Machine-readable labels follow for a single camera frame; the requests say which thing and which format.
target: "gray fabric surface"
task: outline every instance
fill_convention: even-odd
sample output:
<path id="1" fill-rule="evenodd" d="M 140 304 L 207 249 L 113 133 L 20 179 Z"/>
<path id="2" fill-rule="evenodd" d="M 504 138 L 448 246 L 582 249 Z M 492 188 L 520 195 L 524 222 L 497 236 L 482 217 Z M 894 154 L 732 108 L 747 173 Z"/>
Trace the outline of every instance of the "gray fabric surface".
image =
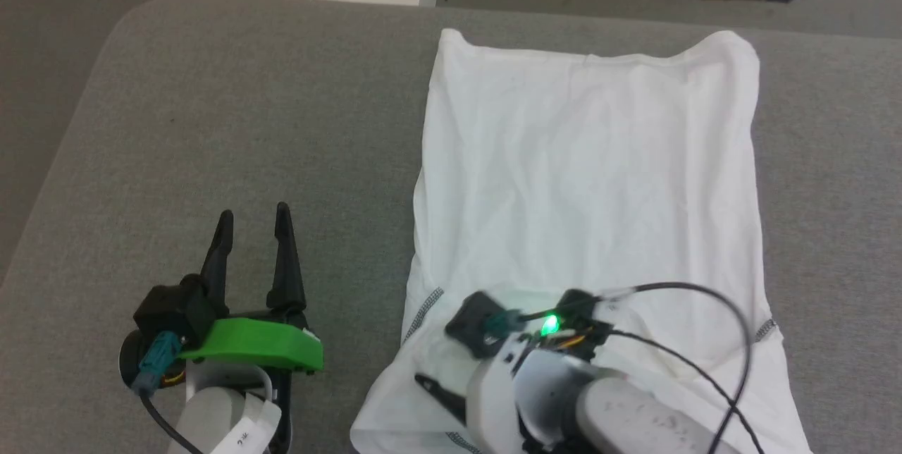
<path id="1" fill-rule="evenodd" d="M 442 27 L 473 43 L 671 55 L 713 27 L 304 0 L 162 0 L 109 37 L 0 287 L 0 451 L 162 452 L 119 380 L 131 314 L 199 270 L 235 211 L 233 309 L 264 303 L 293 209 L 326 371 L 296 378 L 294 452 L 349 448 L 400 344 L 426 88 Z M 902 442 L 902 42 L 739 30 L 767 294 L 816 452 Z M 176 419 L 181 390 L 157 394 Z"/>

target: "cable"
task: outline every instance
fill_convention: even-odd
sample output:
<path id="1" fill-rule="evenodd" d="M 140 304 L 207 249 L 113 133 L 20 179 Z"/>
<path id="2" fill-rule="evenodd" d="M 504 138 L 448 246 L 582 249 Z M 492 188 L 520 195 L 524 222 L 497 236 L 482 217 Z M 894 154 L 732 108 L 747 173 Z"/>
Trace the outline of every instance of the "cable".
<path id="1" fill-rule="evenodd" d="M 740 329 L 742 331 L 742 340 L 744 342 L 743 353 L 743 362 L 742 362 L 742 376 L 740 379 L 739 386 L 736 388 L 736 392 L 734 397 L 732 397 L 732 401 L 730 402 L 730 409 L 724 415 L 724 419 L 721 421 L 721 425 L 717 428 L 715 432 L 715 437 L 711 441 L 711 446 L 708 447 L 708 454 L 715 454 L 717 450 L 717 446 L 719 442 L 721 442 L 721 438 L 724 435 L 724 431 L 727 429 L 727 425 L 730 423 L 730 419 L 732 415 L 736 412 L 736 403 L 739 402 L 739 399 L 742 396 L 742 392 L 745 390 L 745 384 L 748 382 L 748 373 L 751 370 L 751 343 L 753 342 L 753 338 L 751 338 L 751 329 L 748 328 L 748 323 L 745 321 L 745 317 L 742 316 L 742 312 L 738 306 L 736 306 L 731 300 L 727 299 L 724 294 L 719 293 L 717 290 L 712 290 L 706 287 L 702 287 L 700 285 L 692 284 L 692 283 L 680 283 L 679 281 L 665 281 L 664 283 L 648 283 L 645 285 L 638 285 L 638 287 L 634 287 L 635 293 L 641 293 L 641 291 L 652 291 L 652 290 L 692 290 L 697 291 L 697 293 L 703 293 L 710 297 L 714 297 L 716 300 L 724 303 L 724 306 L 730 309 L 730 312 L 734 314 L 737 321 L 739 322 Z M 622 290 L 618 290 L 618 296 L 623 296 Z M 582 300 L 574 300 L 573 302 L 562 304 L 557 307 L 553 307 L 553 309 L 546 309 L 544 312 L 532 313 L 529 315 L 521 315 L 519 319 L 521 321 L 529 321 L 535 319 L 541 319 L 550 315 L 555 315 L 557 312 L 561 312 L 561 310 L 573 309 L 576 306 L 583 306 L 584 304 L 592 304 L 596 302 L 600 302 L 602 300 L 608 299 L 603 295 L 596 295 L 593 297 L 587 297 L 587 299 Z"/>
<path id="2" fill-rule="evenodd" d="M 568 339 L 567 341 L 561 343 L 560 345 L 557 345 L 557 347 L 555 347 L 555 348 L 557 348 L 558 350 L 560 350 L 561 348 L 573 347 L 573 345 L 579 344 L 579 343 L 582 342 L 584 339 L 586 339 L 586 336 L 585 336 L 585 335 L 582 335 L 582 336 L 574 336 L 573 338 Z"/>
<path id="3" fill-rule="evenodd" d="M 185 379 L 185 370 L 181 370 L 181 373 L 176 374 L 176 376 L 172 378 L 162 378 L 162 383 L 164 384 L 180 384 L 182 380 Z"/>
<path id="4" fill-rule="evenodd" d="M 173 428 L 170 423 L 168 423 L 166 419 L 163 418 L 162 415 L 160 415 L 160 412 L 158 412 L 154 404 L 151 403 L 151 396 L 149 396 L 147 392 L 142 391 L 140 396 L 141 403 L 144 403 L 144 408 L 147 409 L 147 412 L 151 415 L 152 418 L 154 418 L 154 421 L 156 421 L 157 424 L 160 425 L 160 427 L 164 431 L 166 431 L 166 434 L 168 434 L 170 438 L 172 438 L 172 440 L 177 441 L 178 445 L 181 445 L 181 447 L 183 447 L 184 450 L 189 451 L 190 454 L 203 454 L 203 452 L 201 452 L 199 448 L 195 447 L 190 441 L 187 440 L 187 438 L 181 436 L 180 432 L 176 431 L 176 429 Z"/>
<path id="5" fill-rule="evenodd" d="M 703 293 L 710 297 L 714 297 L 716 300 L 721 301 L 722 303 L 724 303 L 724 306 L 728 307 L 730 309 L 730 312 L 734 314 L 742 331 L 742 340 L 745 345 L 745 348 L 742 350 L 742 376 L 740 378 L 739 385 L 736 387 L 734 398 L 732 398 L 732 401 L 730 402 L 730 409 L 728 409 L 725 413 L 724 419 L 721 421 L 721 426 L 717 428 L 715 437 L 713 438 L 713 440 L 711 440 L 711 447 L 708 448 L 708 454 L 715 454 L 717 446 L 719 445 L 719 442 L 721 442 L 721 438 L 724 437 L 724 431 L 726 431 L 727 425 L 730 423 L 732 415 L 737 412 L 736 405 L 737 403 L 739 403 L 739 399 L 742 397 L 742 392 L 745 390 L 745 384 L 748 382 L 748 373 L 750 373 L 751 371 L 751 344 L 753 344 L 753 338 L 751 338 L 751 329 L 748 328 L 748 322 L 745 321 L 745 317 L 742 316 L 741 310 L 738 306 L 736 306 L 734 301 L 727 299 L 724 294 L 719 293 L 719 291 L 717 290 L 712 290 L 692 283 L 649 283 L 636 287 L 637 293 L 640 293 L 641 291 L 669 289 L 693 290 L 697 291 L 697 293 Z"/>
<path id="6" fill-rule="evenodd" d="M 642 338 L 642 336 L 636 335 L 632 332 L 623 332 L 622 330 L 615 329 L 615 330 L 611 331 L 611 336 L 621 336 L 622 338 L 634 339 L 635 341 L 640 341 L 642 343 L 645 343 L 646 345 L 651 345 L 651 347 L 657 348 L 658 350 L 667 352 L 667 354 L 673 355 L 673 357 L 676 357 L 677 359 L 683 361 L 683 363 L 688 365 L 690 368 L 693 368 L 694 370 L 696 370 L 697 373 L 701 374 L 701 376 L 703 378 L 705 378 L 705 380 L 708 380 L 708 383 L 712 384 L 712 386 L 715 387 L 715 390 L 717 391 L 717 393 L 721 394 L 721 396 L 724 397 L 724 399 L 727 400 L 727 402 L 730 403 L 730 405 L 732 405 L 732 403 L 734 403 L 734 401 L 730 398 L 730 396 L 728 396 L 727 392 L 724 390 L 724 387 L 719 386 L 719 384 L 717 382 L 715 382 L 715 380 L 708 373 L 705 373 L 705 370 L 702 370 L 702 368 L 699 367 L 698 364 L 693 363 L 692 361 L 690 361 L 689 359 L 687 359 L 686 357 L 681 355 L 676 350 L 674 350 L 672 348 L 667 348 L 664 345 L 661 345 L 660 343 L 658 343 L 657 341 L 653 341 L 652 339 Z M 742 415 L 742 411 L 740 411 L 740 409 L 738 409 L 738 408 L 736 408 L 736 415 L 739 417 L 740 422 L 742 422 L 742 427 L 745 428 L 745 431 L 747 431 L 748 435 L 751 437 L 751 442 L 753 442 L 755 444 L 755 450 L 758 451 L 758 454 L 764 454 L 764 448 L 761 448 L 761 444 L 758 443 L 758 435 L 755 434 L 755 432 L 751 428 L 751 425 L 748 424 L 748 421 L 746 421 L 745 415 Z"/>

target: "white t-shirt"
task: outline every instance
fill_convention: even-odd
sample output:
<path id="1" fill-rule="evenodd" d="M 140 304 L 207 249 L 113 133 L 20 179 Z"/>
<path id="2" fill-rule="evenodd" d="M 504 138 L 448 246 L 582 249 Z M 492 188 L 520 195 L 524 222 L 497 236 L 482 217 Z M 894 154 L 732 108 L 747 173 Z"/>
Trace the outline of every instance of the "white t-shirt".
<path id="1" fill-rule="evenodd" d="M 668 59 L 489 49 L 442 31 L 402 347 L 352 426 L 354 447 L 477 451 L 413 379 L 425 373 L 465 393 L 477 363 L 444 326 L 476 290 L 535 312 L 569 288 L 688 281 L 726 294 L 758 329 L 739 408 L 764 451 L 810 452 L 764 294 L 757 98 L 758 57 L 729 31 Z M 686 290 L 641 293 L 617 328 L 673 348 L 734 392 L 742 344 L 722 304 Z M 610 338 L 593 363 L 625 371 L 711 431 L 728 407 L 692 368 L 629 339 Z M 735 417 L 724 440 L 755 452 Z"/>

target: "green 3d-printed part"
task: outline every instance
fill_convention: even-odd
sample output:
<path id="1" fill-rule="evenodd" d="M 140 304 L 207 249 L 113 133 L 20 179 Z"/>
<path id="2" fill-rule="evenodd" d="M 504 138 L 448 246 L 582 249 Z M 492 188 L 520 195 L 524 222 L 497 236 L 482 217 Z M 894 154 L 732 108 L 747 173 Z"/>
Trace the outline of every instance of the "green 3d-printed part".
<path id="1" fill-rule="evenodd" d="M 323 369 L 323 344 L 316 336 L 293 325 L 219 319 L 213 323 L 201 348 L 186 350 L 178 357 L 319 371 Z"/>

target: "gray stitching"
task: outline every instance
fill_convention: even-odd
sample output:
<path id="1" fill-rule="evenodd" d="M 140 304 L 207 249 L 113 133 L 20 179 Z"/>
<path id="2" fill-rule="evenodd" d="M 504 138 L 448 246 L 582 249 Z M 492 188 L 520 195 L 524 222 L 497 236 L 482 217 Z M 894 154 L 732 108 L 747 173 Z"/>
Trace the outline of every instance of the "gray stitching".
<path id="1" fill-rule="evenodd" d="M 426 318 L 426 313 L 429 313 L 429 310 L 432 309 L 432 306 L 435 306 L 435 303 L 438 302 L 438 298 L 444 294 L 445 291 L 442 289 L 432 290 L 432 293 L 426 297 L 426 300 L 423 301 L 423 305 L 419 307 L 418 312 L 416 312 L 416 316 L 413 318 L 413 322 L 410 322 L 410 328 L 407 329 L 407 334 L 404 335 L 404 341 L 407 341 L 410 336 L 413 336 L 413 333 L 419 329 L 419 326 L 423 325 L 423 320 Z"/>
<path id="2" fill-rule="evenodd" d="M 448 438 L 451 438 L 451 441 L 455 442 L 455 445 L 460 448 L 465 448 L 465 450 L 469 450 L 470 454 L 483 454 L 482 450 L 476 447 L 476 445 L 471 444 L 469 441 L 465 441 L 464 437 L 460 436 L 460 434 L 447 434 Z"/>
<path id="3" fill-rule="evenodd" d="M 761 324 L 761 327 L 758 328 L 758 332 L 755 333 L 755 343 L 758 341 L 762 341 L 767 335 L 770 334 L 770 331 L 777 328 L 777 323 L 773 319 L 767 319 Z"/>

